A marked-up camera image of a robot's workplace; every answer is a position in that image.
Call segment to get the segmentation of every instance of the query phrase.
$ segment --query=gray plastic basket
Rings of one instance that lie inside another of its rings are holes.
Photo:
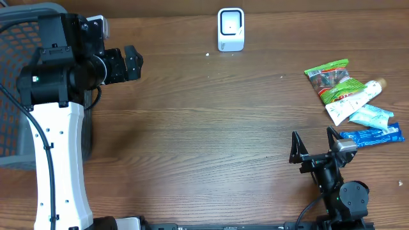
[[[0,25],[14,20],[35,19],[39,15],[66,13],[55,3],[11,6],[0,9]],[[16,78],[37,47],[41,47],[36,22],[13,26],[0,34],[0,82],[19,99]],[[85,106],[92,103],[92,92],[85,92]],[[82,124],[82,159],[91,154],[91,111],[85,111]],[[33,170],[34,141],[29,122],[23,113],[0,93],[0,167]]]

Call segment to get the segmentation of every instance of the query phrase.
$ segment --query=packaged item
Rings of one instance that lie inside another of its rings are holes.
[[[366,86],[351,78],[345,66],[347,59],[333,61],[304,71],[324,104],[329,104],[362,91]]]
[[[366,127],[388,129],[388,120],[394,113],[385,111],[372,105],[364,105],[350,116],[350,121],[364,125]]]
[[[379,95],[387,84],[385,79],[379,78],[371,80],[365,85],[366,89],[363,91],[325,106],[336,126],[341,124],[341,122],[349,115],[368,103],[370,99]]]
[[[405,141],[399,123],[389,125],[387,130],[370,128],[361,131],[340,132],[339,135],[343,138],[351,138],[358,148],[387,142]]]

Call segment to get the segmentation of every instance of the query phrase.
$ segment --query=blue package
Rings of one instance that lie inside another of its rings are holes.
[[[339,135],[343,138],[351,138],[355,144],[357,144],[358,148],[387,142],[405,141],[398,122],[389,125],[388,130],[370,128],[353,132],[341,132]]]

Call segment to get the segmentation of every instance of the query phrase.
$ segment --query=green snack bag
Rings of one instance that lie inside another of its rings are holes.
[[[333,61],[304,71],[324,104],[329,104],[350,96],[366,86],[350,77],[346,70],[347,59]]]

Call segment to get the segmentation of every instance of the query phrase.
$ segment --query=wood grain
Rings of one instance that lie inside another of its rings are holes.
[[[8,0],[10,5],[53,2],[68,12],[108,18],[216,15],[221,8],[245,13],[310,12],[409,8],[409,1],[388,0]]]
[[[407,134],[408,21],[409,10],[248,14],[245,49],[221,53],[214,16],[110,20],[106,47],[135,45],[145,64],[141,80],[105,86],[93,111],[84,173],[94,215],[178,224],[296,220],[318,191],[288,163],[291,132],[310,153],[323,153],[333,124],[303,71],[348,58],[361,82],[384,77],[389,87],[371,104],[393,111],[391,122]],[[362,149],[341,170],[346,181],[369,185],[366,220],[377,229],[409,228],[408,147]],[[0,187],[0,229],[32,228],[35,172],[1,169]],[[320,204],[305,219],[324,211]]]

